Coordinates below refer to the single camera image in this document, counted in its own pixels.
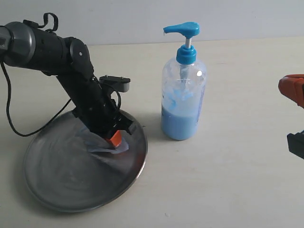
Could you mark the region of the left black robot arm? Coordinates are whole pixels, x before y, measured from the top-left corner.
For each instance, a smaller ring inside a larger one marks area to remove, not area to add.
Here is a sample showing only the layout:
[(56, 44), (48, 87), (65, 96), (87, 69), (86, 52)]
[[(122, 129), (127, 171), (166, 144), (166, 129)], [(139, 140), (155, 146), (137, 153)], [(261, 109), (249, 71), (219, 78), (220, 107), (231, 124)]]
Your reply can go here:
[(132, 134), (133, 120), (120, 110), (121, 99), (112, 93), (129, 89), (130, 79), (95, 77), (87, 45), (74, 37), (56, 34), (58, 17), (46, 29), (30, 20), (10, 22), (0, 28), (0, 65), (41, 71), (55, 76), (75, 108), (73, 115), (111, 146), (122, 144), (121, 131)]

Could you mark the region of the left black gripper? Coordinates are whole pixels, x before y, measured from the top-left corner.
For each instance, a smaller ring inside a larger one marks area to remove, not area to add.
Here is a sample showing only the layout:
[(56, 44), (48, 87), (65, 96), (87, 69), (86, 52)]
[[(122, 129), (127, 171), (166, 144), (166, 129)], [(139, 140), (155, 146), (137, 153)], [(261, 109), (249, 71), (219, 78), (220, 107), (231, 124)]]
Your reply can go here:
[(136, 131), (134, 118), (121, 111), (122, 98), (113, 87), (99, 82), (99, 78), (93, 77), (89, 81), (96, 91), (94, 98), (87, 98), (88, 107), (83, 111), (75, 108), (72, 113), (79, 118), (93, 133), (105, 139), (111, 146), (117, 148), (122, 143), (120, 131), (126, 131), (132, 135)]

